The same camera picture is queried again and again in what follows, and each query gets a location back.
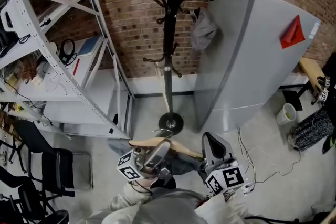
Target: white sleeve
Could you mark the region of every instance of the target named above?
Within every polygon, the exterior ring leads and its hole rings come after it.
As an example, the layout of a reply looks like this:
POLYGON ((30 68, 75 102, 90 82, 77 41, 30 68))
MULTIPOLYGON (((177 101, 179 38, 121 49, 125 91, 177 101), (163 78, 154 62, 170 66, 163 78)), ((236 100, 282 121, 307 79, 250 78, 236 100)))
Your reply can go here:
POLYGON ((106 209, 94 212, 90 217, 81 220, 77 224, 101 224, 105 219, 106 221, 104 221, 104 223, 110 223, 109 221, 115 218, 119 220, 130 220, 130 222, 124 221, 123 223, 132 223, 131 220, 134 218, 137 210, 139 210, 139 206, 132 206, 135 204, 143 204, 151 199, 151 193, 149 191, 146 192, 145 189, 139 186, 133 186, 133 188, 127 183, 124 186, 123 193, 113 197, 106 209))
POLYGON ((143 204, 151 199, 151 193, 140 186, 127 183, 122 194, 113 197, 108 208, 115 212, 135 204, 143 204))

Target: black coat rack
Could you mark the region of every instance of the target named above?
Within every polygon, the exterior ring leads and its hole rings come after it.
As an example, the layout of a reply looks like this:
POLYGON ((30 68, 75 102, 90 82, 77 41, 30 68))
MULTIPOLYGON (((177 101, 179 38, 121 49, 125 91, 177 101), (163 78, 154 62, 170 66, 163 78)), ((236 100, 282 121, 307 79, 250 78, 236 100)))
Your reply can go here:
POLYGON ((176 14, 180 10, 184 13, 189 13, 189 11, 181 8, 181 4, 185 0, 154 0, 157 4, 165 9, 165 16, 163 18, 157 19, 158 24, 164 22, 164 36, 163 36, 163 56, 161 59, 152 60, 143 58, 144 61, 158 63, 164 62, 164 83, 165 92, 169 106, 169 112, 162 115, 159 120, 159 128, 168 129, 173 132, 173 134, 178 134, 183 128, 183 119, 180 115, 173 112, 173 96, 172 96, 172 70, 180 78, 180 74, 172 65, 172 56, 174 54, 175 48, 178 43, 174 43, 175 36, 175 26, 176 26, 176 14))

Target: wooden board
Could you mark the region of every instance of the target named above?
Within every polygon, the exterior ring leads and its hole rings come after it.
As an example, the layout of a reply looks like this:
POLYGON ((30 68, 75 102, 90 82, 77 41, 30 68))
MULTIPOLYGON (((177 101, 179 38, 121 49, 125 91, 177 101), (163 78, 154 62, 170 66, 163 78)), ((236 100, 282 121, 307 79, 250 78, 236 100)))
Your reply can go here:
MULTIPOLYGON (((156 147, 162 140, 164 140, 163 137, 153 137, 149 140, 144 141, 138 141, 138 140, 130 140, 129 143, 132 146, 149 146, 149 147, 156 147)), ((185 146, 181 145, 177 141, 172 141, 171 147, 172 150, 175 150, 180 153, 184 153, 186 155, 196 157, 196 158, 202 158, 203 155, 199 152, 195 152, 190 150, 189 148, 186 148, 185 146)))
POLYGON ((300 60, 300 65, 304 70, 304 72, 307 74, 308 79, 311 85, 313 86, 314 90, 316 89, 316 86, 321 89, 321 86, 317 81, 317 77, 325 77, 325 75, 322 72, 322 69, 320 68, 319 64, 313 59, 302 57, 300 60))
POLYGON ((336 217, 336 208, 330 212, 329 215, 321 222, 321 224, 330 224, 333 222, 334 218, 336 217))

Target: clutter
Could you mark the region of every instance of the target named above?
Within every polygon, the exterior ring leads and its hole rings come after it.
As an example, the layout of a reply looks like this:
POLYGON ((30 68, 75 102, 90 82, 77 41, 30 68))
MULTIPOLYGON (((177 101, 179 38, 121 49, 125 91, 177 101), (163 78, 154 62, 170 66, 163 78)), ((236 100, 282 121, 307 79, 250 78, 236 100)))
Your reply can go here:
POLYGON ((288 122, 293 122, 296 120, 296 111, 294 106, 290 103, 286 103, 283 105, 282 109, 277 115, 277 123, 279 125, 284 125, 288 122))
POLYGON ((32 84, 33 84, 35 87, 37 87, 37 86, 39 86, 39 85, 42 83, 42 81, 43 81, 43 78, 42 78, 39 74, 37 74, 37 75, 32 79, 32 84))
POLYGON ((17 112, 21 112, 21 111, 24 111, 24 108, 20 106, 19 104, 16 104, 16 110, 17 112))
POLYGON ((24 81, 24 83, 28 83, 36 76, 36 58, 31 55, 27 55, 23 57, 20 62, 22 63, 20 67, 20 72, 18 76, 20 79, 24 81))
POLYGON ((328 88, 330 86, 330 77, 317 77, 317 81, 320 85, 320 87, 316 86, 316 95, 314 96, 314 100, 311 102, 311 104, 315 104, 316 102, 324 103, 326 102, 328 98, 328 88))
POLYGON ((71 38, 63 40, 61 47, 59 49, 59 59, 65 66, 72 64, 73 61, 76 59, 77 53, 75 53, 75 50, 76 50, 75 42, 71 38))

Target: black cable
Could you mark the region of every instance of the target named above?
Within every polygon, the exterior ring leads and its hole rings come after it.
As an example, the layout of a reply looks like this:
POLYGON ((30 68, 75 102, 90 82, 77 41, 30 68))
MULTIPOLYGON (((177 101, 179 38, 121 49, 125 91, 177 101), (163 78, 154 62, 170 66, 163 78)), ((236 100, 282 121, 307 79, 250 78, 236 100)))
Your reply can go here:
MULTIPOLYGON (((245 219, 255 219, 256 217, 247 217, 247 218, 245 218, 245 219)), ((273 224, 273 223, 271 223, 271 222, 269 222, 268 220, 266 220, 266 219, 261 219, 261 218, 256 218, 256 219, 260 219, 260 220, 263 220, 264 222, 266 222, 267 224, 273 224)))
POLYGON ((295 223, 300 223, 298 221, 285 221, 285 220, 264 218, 264 217, 259 217, 259 216, 250 216, 250 217, 246 217, 245 219, 260 219, 260 220, 263 220, 264 222, 269 223, 269 224, 271 224, 271 222, 280 223, 280 224, 295 224, 295 223))
POLYGON ((45 118, 50 122, 50 125, 51 125, 51 126, 53 125, 53 123, 51 122, 51 120, 50 120, 49 118, 47 118, 47 117, 43 114, 43 111, 42 111, 43 108, 38 108, 37 106, 35 106, 35 105, 33 104, 33 102, 32 102, 31 99, 29 99, 28 97, 26 97, 26 96, 20 94, 20 93, 16 90, 15 87, 13 87, 12 85, 10 85, 10 84, 5 80, 5 77, 4 77, 4 75, 2 74, 2 71, 1 71, 1 70, 0 70, 0 74, 1 74, 1 77, 3 78, 4 82, 5 82, 6 84, 8 84, 10 87, 12 87, 12 88, 16 91, 16 93, 17 93, 19 96, 22 96, 23 98, 28 99, 28 100, 30 101, 31 105, 32 105, 33 107, 35 107, 36 109, 41 109, 42 116, 45 117, 45 118))
POLYGON ((71 65, 77 58, 77 53, 75 52, 74 55, 72 55, 72 62, 69 63, 63 63, 65 67, 71 65))
POLYGON ((150 194, 150 195, 153 194, 149 189, 146 189, 144 186, 142 186, 141 184, 139 184, 138 181, 135 181, 135 182, 137 183, 138 187, 142 187, 144 190, 146 190, 146 192, 138 191, 138 190, 136 190, 134 188, 135 185, 133 184, 133 182, 129 182, 129 184, 131 185, 132 189, 134 189, 137 193, 150 194))
POLYGON ((135 181, 140 187, 142 187, 144 190, 147 190, 151 195, 153 194, 149 189, 142 186, 137 180, 135 181))
POLYGON ((19 39, 19 43, 20 44, 26 43, 30 37, 31 37, 31 34, 25 35, 24 37, 19 39))
POLYGON ((48 63, 48 62, 46 61, 46 62, 44 63, 44 65, 42 66, 42 71, 43 71, 44 74, 49 74, 49 75, 50 75, 50 73, 44 71, 44 66, 45 66, 47 63, 48 63))

